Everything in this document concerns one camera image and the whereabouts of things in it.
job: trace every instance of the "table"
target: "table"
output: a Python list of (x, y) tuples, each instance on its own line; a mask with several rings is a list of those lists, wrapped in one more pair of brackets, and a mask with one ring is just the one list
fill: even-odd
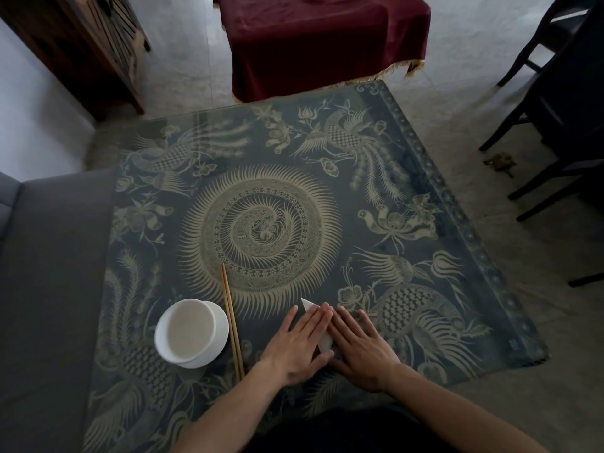
[(379, 77), (421, 65), (430, 8), (423, 0), (215, 0), (242, 102)]
[[(142, 122), (121, 144), (85, 450), (165, 451), (233, 387), (230, 344), (195, 370), (153, 346), (172, 303), (222, 305), (222, 262), (247, 368), (300, 297), (363, 308), (442, 385), (548, 358), (383, 82)], [(389, 402), (324, 369), (260, 428)]]

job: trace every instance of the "dark red cloth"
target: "dark red cloth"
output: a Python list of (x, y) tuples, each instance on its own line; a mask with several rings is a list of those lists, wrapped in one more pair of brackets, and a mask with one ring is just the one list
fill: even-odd
[(215, 0), (244, 102), (291, 95), (423, 59), (423, 0)]

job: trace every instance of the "napkin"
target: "napkin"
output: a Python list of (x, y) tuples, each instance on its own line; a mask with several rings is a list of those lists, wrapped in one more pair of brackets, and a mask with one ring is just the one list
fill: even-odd
[[(313, 305), (316, 305), (316, 304), (313, 304), (313, 302), (311, 302), (309, 300), (303, 299), (302, 297), (300, 297), (300, 300), (302, 301), (302, 305), (304, 305), (305, 312), (307, 312), (308, 309), (310, 307), (312, 307)], [(331, 350), (332, 343), (333, 343), (332, 336), (329, 335), (327, 332), (324, 333), (321, 336), (321, 339), (319, 340), (319, 351), (321, 351), (321, 353), (325, 353), (325, 352)]]

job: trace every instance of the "white bowl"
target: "white bowl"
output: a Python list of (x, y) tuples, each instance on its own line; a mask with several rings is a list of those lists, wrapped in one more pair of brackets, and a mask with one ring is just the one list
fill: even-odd
[(225, 312), (213, 302), (183, 299), (171, 305), (155, 327), (155, 349), (171, 364), (198, 368), (221, 353), (228, 339)]

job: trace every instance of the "tiled floor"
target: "tiled floor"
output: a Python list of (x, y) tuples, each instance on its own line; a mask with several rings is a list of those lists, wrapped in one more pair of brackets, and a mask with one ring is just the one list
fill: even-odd
[[(482, 164), (478, 146), (517, 104), (533, 73), (524, 68), (496, 92), (516, 54), (553, 0), (426, 0), (433, 9), (425, 68), (385, 79), (487, 251), (537, 323), (552, 358), (454, 388), (555, 452), (604, 450), (604, 283), (571, 289), (569, 279), (604, 270), (604, 219), (578, 199), (524, 224), (515, 217), (560, 187), (551, 181), (517, 203), (506, 199), (554, 157), (530, 124), (489, 152), (512, 154), (514, 178)], [(131, 0), (154, 47), (143, 95), (145, 118), (233, 104), (230, 50), (211, 0)], [(535, 53), (537, 62), (547, 51)], [(91, 168), (112, 165), (120, 109), (101, 124)]]

